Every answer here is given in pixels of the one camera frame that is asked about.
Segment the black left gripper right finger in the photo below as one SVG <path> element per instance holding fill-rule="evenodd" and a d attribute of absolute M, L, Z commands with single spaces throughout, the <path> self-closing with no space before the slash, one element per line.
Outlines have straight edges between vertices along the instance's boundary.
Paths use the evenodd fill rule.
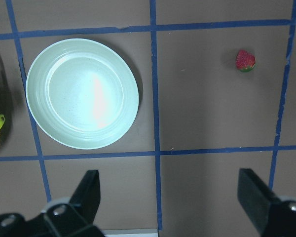
<path fill-rule="evenodd" d="M 280 199 L 250 168 L 239 169 L 237 198 L 257 232 L 263 235 L 271 207 L 280 204 Z"/>

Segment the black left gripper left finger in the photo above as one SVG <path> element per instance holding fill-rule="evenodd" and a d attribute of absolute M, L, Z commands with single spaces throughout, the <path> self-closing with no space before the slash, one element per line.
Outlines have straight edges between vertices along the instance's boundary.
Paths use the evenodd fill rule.
<path fill-rule="evenodd" d="M 76 211 L 93 224 L 101 201 L 100 177 L 98 170 L 88 170 L 69 200 Z"/>

